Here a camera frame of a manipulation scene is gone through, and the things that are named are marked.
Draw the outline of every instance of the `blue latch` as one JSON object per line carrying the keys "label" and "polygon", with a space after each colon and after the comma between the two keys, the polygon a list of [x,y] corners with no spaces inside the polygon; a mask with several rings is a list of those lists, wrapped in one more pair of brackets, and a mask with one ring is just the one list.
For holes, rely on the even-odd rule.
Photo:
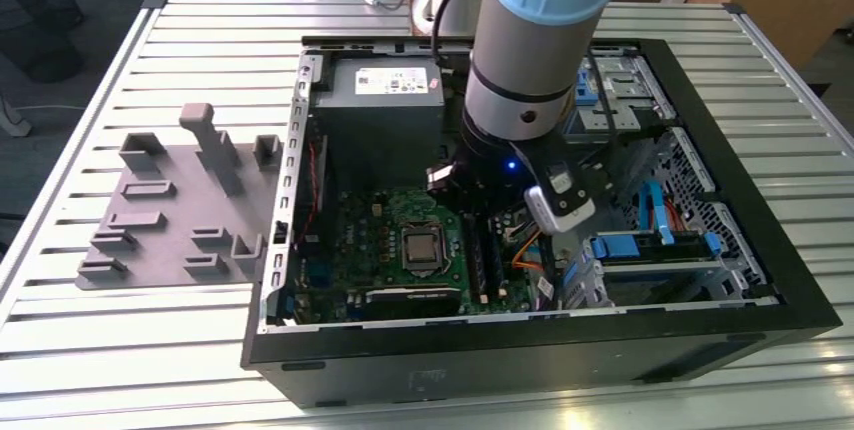
{"label": "blue latch", "polygon": [[609,256],[609,251],[605,248],[605,243],[600,238],[590,239],[590,248],[593,248],[594,258],[604,258]]}
{"label": "blue latch", "polygon": [[600,95],[592,91],[588,84],[588,70],[578,70],[578,80],[576,82],[576,105],[590,106],[600,101]]}
{"label": "blue latch", "polygon": [[712,254],[717,257],[724,252],[724,247],[721,245],[721,238],[716,232],[708,232],[706,235],[706,244],[709,245],[709,250],[712,250]]}
{"label": "blue latch", "polygon": [[626,258],[641,256],[634,235],[601,235],[600,239],[605,240],[609,257]]}
{"label": "blue latch", "polygon": [[576,276],[576,272],[578,271],[578,262],[573,262],[570,268],[566,269],[566,273],[564,274],[564,286],[566,287],[573,281],[573,277]]}
{"label": "blue latch", "polygon": [[673,245],[673,233],[670,232],[670,223],[668,221],[668,209],[665,207],[665,194],[662,186],[656,180],[644,182],[641,191],[638,192],[638,226],[642,230],[650,228],[650,215],[648,209],[648,199],[653,199],[653,222],[658,233],[662,235],[662,243]]}

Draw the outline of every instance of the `metal slatted table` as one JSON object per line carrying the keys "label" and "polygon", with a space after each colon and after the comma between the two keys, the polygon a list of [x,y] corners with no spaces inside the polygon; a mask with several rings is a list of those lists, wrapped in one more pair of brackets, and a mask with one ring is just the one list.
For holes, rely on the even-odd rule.
{"label": "metal slatted table", "polygon": [[681,384],[305,412],[239,367],[249,285],[78,290],[126,134],[190,143],[189,101],[217,106],[235,142],[283,134],[301,37],[409,33],[406,8],[355,0],[170,0],[141,11],[0,267],[0,428],[852,425],[852,137],[750,20],[720,6],[613,5],[598,35],[669,40],[846,322],[820,339]]}

